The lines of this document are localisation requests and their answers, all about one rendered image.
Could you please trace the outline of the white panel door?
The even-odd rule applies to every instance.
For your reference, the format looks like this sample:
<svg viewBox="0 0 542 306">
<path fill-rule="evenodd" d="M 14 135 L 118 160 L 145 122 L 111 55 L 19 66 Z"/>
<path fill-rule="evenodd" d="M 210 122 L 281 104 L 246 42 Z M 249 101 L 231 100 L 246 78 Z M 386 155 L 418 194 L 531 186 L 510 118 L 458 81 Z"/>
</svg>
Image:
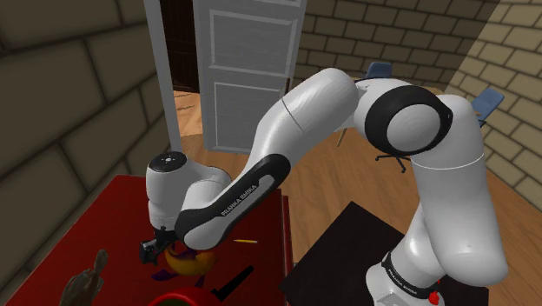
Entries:
<svg viewBox="0 0 542 306">
<path fill-rule="evenodd" d="M 207 150 L 247 154 L 289 89 L 307 0 L 193 0 Z"/>
</svg>

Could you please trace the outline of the red bowl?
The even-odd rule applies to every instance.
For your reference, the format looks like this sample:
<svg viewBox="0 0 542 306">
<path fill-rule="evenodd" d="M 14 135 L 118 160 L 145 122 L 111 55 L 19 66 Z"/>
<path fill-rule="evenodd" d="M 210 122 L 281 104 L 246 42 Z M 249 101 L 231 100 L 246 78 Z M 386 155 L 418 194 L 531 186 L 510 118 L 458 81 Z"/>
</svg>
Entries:
<svg viewBox="0 0 542 306">
<path fill-rule="evenodd" d="M 148 306 L 221 306 L 221 301 L 206 289 L 184 287 L 157 296 Z"/>
</svg>

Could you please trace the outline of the red table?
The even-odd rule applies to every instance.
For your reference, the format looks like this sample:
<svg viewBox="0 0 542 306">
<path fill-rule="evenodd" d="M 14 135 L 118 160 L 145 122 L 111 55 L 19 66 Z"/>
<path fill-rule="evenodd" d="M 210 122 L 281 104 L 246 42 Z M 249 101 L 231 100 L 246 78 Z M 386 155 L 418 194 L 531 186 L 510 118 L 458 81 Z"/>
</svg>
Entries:
<svg viewBox="0 0 542 306">
<path fill-rule="evenodd" d="M 287 198 L 274 191 L 212 250 L 218 260 L 205 277 L 203 288 L 208 291 L 221 288 L 247 266 L 254 267 L 221 306 L 287 306 L 279 289 L 292 262 L 285 231 L 287 211 Z M 163 257 L 157 265 L 140 261 L 140 243 L 153 236 L 144 178 L 117 176 L 4 306 L 59 306 L 69 279 L 91 268 L 100 249 L 106 250 L 108 262 L 101 274 L 104 284 L 92 306 L 148 306 L 157 296 L 194 286 L 195 276 L 164 282 L 151 278 L 168 267 Z"/>
</svg>

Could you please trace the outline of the dark brown figure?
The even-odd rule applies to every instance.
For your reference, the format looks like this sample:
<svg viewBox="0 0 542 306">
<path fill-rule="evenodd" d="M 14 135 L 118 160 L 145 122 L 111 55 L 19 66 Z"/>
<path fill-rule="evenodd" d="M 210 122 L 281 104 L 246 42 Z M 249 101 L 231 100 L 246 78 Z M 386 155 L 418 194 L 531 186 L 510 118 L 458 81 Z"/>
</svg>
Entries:
<svg viewBox="0 0 542 306">
<path fill-rule="evenodd" d="M 92 269 L 86 269 L 76 276 L 72 276 L 66 284 L 59 306 L 92 306 L 96 295 L 103 286 L 101 272 L 108 262 L 105 249 L 100 249 Z"/>
</svg>

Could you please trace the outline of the black robot stand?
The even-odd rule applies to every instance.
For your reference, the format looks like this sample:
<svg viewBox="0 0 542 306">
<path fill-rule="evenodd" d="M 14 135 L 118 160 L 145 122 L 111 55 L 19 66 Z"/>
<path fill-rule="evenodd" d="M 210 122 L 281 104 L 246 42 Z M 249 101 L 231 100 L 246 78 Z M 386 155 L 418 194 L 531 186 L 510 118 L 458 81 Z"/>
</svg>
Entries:
<svg viewBox="0 0 542 306">
<path fill-rule="evenodd" d="M 401 238 L 398 230 L 351 202 L 280 289 L 290 306 L 374 306 L 366 273 Z"/>
</svg>

